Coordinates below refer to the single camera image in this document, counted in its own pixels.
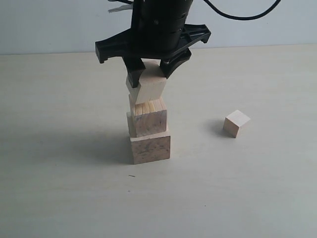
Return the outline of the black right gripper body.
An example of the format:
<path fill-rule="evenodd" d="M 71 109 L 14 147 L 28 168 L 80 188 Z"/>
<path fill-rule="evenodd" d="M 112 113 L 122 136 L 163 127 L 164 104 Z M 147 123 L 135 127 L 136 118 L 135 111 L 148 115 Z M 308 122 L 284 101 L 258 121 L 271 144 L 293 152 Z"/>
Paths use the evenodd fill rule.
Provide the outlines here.
<path fill-rule="evenodd" d="M 186 24 L 190 0 L 135 0 L 131 27 L 95 43 L 100 63 L 112 57 L 169 60 L 211 35 L 206 25 Z"/>

